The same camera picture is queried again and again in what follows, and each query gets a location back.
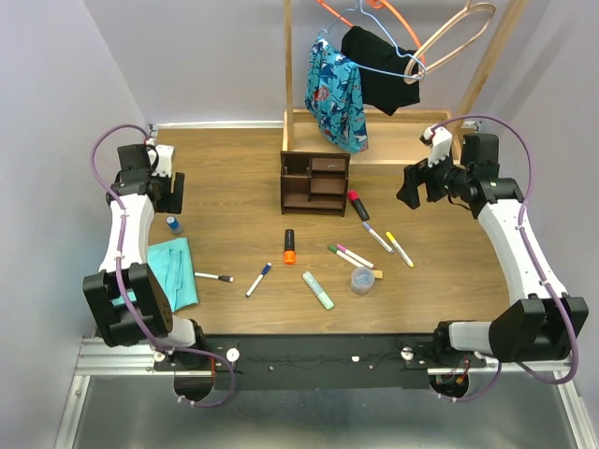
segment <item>wooden pole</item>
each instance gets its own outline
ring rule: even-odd
[[[285,93],[284,138],[287,149],[293,150],[293,72],[291,61],[291,0],[285,1]]]
[[[497,30],[490,40],[485,54],[483,55],[478,67],[476,68],[475,74],[472,76],[470,84],[466,89],[464,97],[461,99],[460,105],[454,112],[454,117],[469,113],[475,105],[476,99],[483,90],[483,86],[487,82],[489,75],[492,73],[493,68],[497,64],[499,57],[504,50],[507,39],[512,35],[516,24],[519,21],[520,16],[524,12],[528,5],[529,0],[510,0],[505,7],[504,15],[502,16]],[[461,122],[454,122],[447,128],[452,133],[461,126]]]

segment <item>clear plastic cup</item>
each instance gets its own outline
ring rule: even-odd
[[[366,295],[374,285],[374,273],[371,269],[360,267],[352,272],[352,292],[356,295]]]

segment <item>brown wooden organizer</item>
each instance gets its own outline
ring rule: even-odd
[[[281,152],[281,213],[345,215],[349,154]]]

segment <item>orange hanger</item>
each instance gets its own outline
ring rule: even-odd
[[[327,5],[324,0],[316,0],[316,2],[319,3],[328,12],[330,12],[333,16],[335,16],[338,19],[341,19],[341,21],[343,23],[345,23],[347,26],[349,26],[350,28],[354,26],[352,24],[352,22],[350,22],[345,17],[342,17],[342,15],[339,14],[335,9],[333,9],[332,7],[330,7],[329,5]],[[414,32],[414,30],[412,29],[412,27],[410,26],[410,24],[403,17],[403,15],[400,14],[399,11],[397,9],[395,9],[387,0],[366,0],[366,3],[368,3],[374,9],[380,9],[382,7],[386,7],[387,9],[389,9],[393,13],[393,15],[399,19],[399,21],[403,24],[403,26],[405,27],[405,29],[408,30],[408,33],[410,34],[410,36],[414,40],[414,43],[416,44],[416,47],[418,49],[420,47],[422,47],[422,44],[420,44],[420,40],[418,39],[418,36],[416,36],[416,33]],[[424,59],[424,54],[420,58],[420,61],[422,62],[422,64],[426,64],[426,61]]]

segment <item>orange highlighter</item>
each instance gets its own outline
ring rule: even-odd
[[[286,265],[294,265],[296,263],[296,242],[293,229],[285,230],[285,252],[283,260]]]

